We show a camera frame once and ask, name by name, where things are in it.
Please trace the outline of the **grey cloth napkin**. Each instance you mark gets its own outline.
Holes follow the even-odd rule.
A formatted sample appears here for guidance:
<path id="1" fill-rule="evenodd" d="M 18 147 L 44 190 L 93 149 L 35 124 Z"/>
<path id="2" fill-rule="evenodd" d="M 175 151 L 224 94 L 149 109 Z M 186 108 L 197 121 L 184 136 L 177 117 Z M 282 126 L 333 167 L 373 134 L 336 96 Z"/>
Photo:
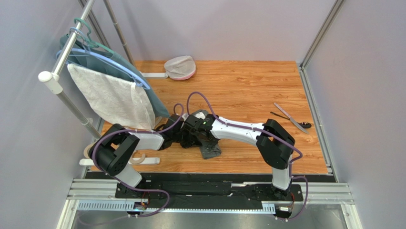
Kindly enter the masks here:
<path id="1" fill-rule="evenodd" d="M 200 109 L 193 112 L 192 115 L 197 118 L 205 118 L 208 115 L 208 112 L 206 110 Z M 210 159 L 221 155 L 222 151 L 217 141 L 200 140 L 200 143 L 200 151 L 203 159 Z"/>

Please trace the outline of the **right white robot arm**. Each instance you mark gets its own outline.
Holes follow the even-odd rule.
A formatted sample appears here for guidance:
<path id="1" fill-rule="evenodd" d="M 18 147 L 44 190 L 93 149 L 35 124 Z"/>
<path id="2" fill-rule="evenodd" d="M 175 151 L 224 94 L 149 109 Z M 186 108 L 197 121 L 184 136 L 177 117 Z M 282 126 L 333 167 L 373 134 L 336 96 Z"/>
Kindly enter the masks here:
<path id="1" fill-rule="evenodd" d="M 206 146 L 213 149 L 221 139 L 235 140 L 258 148 L 264 162 L 272 168 L 272 185 L 287 191 L 292 183 L 291 165 L 295 140 L 275 120 L 266 123 L 243 123 L 208 114 L 205 118 L 190 115 L 182 128 L 183 148 Z"/>

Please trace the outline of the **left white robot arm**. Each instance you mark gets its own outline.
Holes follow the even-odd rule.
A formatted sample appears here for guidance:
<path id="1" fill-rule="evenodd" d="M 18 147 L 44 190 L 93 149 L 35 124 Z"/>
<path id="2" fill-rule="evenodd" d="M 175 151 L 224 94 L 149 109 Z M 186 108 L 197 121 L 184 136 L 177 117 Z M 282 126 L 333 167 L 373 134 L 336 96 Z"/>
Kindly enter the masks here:
<path id="1" fill-rule="evenodd" d="M 143 177 L 130 165 L 133 153 L 139 150 L 164 150 L 172 143 L 179 143 L 183 123 L 184 119 L 174 114 L 162 126 L 162 130 L 129 130 L 114 124 L 86 154 L 97 168 L 109 176 L 129 187 L 137 187 Z"/>

